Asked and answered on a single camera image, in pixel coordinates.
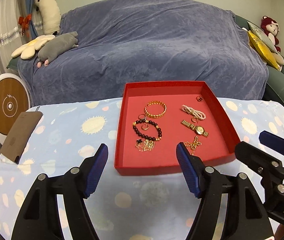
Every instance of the metal bolt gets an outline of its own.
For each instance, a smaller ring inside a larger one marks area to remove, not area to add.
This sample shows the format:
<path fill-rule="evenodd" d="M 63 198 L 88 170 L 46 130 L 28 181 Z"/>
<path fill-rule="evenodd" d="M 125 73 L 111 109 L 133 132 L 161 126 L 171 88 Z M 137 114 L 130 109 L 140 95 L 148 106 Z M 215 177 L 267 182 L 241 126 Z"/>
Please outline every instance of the metal bolt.
<path fill-rule="evenodd" d="M 239 174 L 239 177 L 240 177 L 241 179 L 246 179 L 248 176 L 247 176 L 245 173 L 241 172 L 241 173 Z"/>
<path fill-rule="evenodd" d="M 275 161 L 271 162 L 274 167 L 279 167 L 279 164 Z"/>
<path fill-rule="evenodd" d="M 284 185 L 282 184 L 278 185 L 278 191 L 280 191 L 281 193 L 284 193 Z"/>
<path fill-rule="evenodd" d="M 80 171 L 80 169 L 78 167 L 74 167 L 71 169 L 71 173 L 72 174 L 77 174 Z"/>
<path fill-rule="evenodd" d="M 39 176 L 38 176 L 38 180 L 44 180 L 45 179 L 45 174 L 40 174 Z"/>
<path fill-rule="evenodd" d="M 213 169 L 212 167 L 208 166 L 208 167 L 205 168 L 205 171 L 206 171 L 207 173 L 213 173 L 213 172 L 214 172 L 214 169 Z"/>

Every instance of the patterned tablecloth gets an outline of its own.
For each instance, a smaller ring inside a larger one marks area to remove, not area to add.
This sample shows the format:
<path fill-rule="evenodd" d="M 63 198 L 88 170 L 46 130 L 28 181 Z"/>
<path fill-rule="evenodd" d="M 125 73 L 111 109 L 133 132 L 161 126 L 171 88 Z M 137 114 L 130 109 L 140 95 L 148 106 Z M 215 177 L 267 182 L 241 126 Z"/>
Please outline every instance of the patterned tablecloth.
<path fill-rule="evenodd" d="M 241 140 L 281 159 L 259 143 L 267 130 L 284 138 L 284 107 L 276 102 L 219 98 Z M 101 143 L 109 159 L 96 192 L 85 200 L 92 223 L 103 240 L 185 239 L 200 200 L 188 190 L 183 175 L 122 177 L 114 169 L 115 139 L 122 99 L 41 106 L 43 117 L 31 135 L 20 164 L 0 156 L 0 233 L 11 239 L 24 197 L 40 173 L 64 174 L 94 155 Z M 216 167 L 221 173 L 245 172 L 264 201 L 260 177 L 235 160 Z M 66 240 L 72 239 L 63 198 L 58 196 L 59 215 Z M 220 239 L 225 215 L 223 197 L 215 239 Z"/>

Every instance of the watch face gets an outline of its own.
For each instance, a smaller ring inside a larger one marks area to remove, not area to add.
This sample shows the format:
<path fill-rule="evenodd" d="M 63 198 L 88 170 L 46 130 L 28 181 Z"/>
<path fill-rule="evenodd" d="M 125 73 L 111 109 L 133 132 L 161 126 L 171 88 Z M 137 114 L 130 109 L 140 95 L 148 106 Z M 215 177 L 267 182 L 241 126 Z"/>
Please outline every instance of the watch face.
<path fill-rule="evenodd" d="M 204 129 L 203 129 L 202 126 L 198 126 L 198 127 L 196 128 L 196 131 L 197 131 L 199 134 L 204 133 Z"/>

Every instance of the white plush toy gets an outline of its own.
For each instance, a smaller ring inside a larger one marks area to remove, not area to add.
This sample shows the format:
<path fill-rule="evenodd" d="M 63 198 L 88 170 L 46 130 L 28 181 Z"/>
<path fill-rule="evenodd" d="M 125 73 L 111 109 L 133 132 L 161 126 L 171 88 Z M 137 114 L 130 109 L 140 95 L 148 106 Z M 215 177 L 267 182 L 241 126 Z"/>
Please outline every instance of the white plush toy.
<path fill-rule="evenodd" d="M 42 35 L 36 37 L 34 40 L 17 48 L 11 54 L 11 57 L 17 57 L 21 55 L 21 59 L 29 59 L 34 56 L 36 50 L 40 50 L 48 41 L 54 38 L 54 35 Z"/>
<path fill-rule="evenodd" d="M 45 35 L 58 34 L 60 31 L 61 12 L 55 0 L 34 0 L 36 11 L 40 10 Z"/>

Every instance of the brown phone case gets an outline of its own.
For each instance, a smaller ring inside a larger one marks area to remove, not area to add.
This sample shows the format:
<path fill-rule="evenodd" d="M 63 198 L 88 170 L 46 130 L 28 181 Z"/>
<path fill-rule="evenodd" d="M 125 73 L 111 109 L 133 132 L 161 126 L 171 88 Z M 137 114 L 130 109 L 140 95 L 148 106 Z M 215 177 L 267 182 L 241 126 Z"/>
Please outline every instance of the brown phone case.
<path fill-rule="evenodd" d="M 42 115 L 40 111 L 21 112 L 5 138 L 0 153 L 18 164 L 26 143 Z"/>

